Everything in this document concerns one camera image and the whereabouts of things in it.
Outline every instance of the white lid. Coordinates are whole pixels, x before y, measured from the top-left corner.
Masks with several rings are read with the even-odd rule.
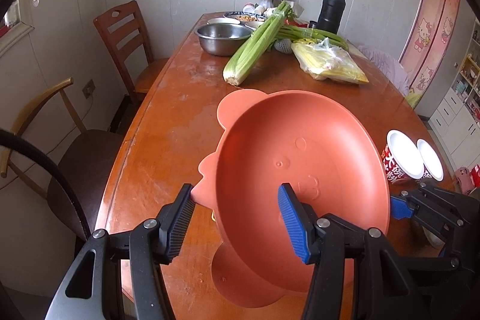
[[[429,143],[427,143],[423,139],[419,139],[417,141],[417,147],[420,151],[420,155],[422,156],[423,162],[425,163],[425,167],[427,168],[428,172],[433,176],[437,181],[443,180],[443,167],[438,155],[431,147]]]
[[[392,129],[387,134],[387,144],[400,168],[413,179],[423,176],[423,159],[417,146],[404,133]]]

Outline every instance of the window frame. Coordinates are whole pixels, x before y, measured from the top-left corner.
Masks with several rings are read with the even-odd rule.
[[[0,37],[0,57],[34,29],[30,0],[18,0],[18,9],[20,12],[19,22]]]

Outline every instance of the electrical outlet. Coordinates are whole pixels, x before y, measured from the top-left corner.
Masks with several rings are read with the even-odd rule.
[[[85,99],[90,98],[90,96],[95,91],[95,83],[93,83],[93,79],[90,79],[88,81],[88,83],[85,85],[82,91],[83,91],[83,95],[85,96]]]

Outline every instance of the pink cloth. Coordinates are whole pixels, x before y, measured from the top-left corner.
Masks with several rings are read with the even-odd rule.
[[[359,45],[358,50],[376,65],[404,97],[409,93],[409,76],[394,57],[365,45]]]

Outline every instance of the screw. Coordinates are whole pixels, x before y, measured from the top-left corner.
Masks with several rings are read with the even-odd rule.
[[[153,228],[154,226],[157,225],[157,220],[156,219],[148,219],[143,222],[143,227],[146,229]]]
[[[328,228],[330,226],[330,222],[327,219],[318,219],[317,225],[320,228]]]
[[[372,238],[379,238],[381,235],[382,235],[382,232],[380,231],[380,229],[378,228],[370,228],[368,230],[368,234],[372,237]]]
[[[92,233],[92,236],[93,236],[95,239],[102,238],[103,236],[105,236],[105,229],[97,229],[96,231],[94,231],[94,232]]]

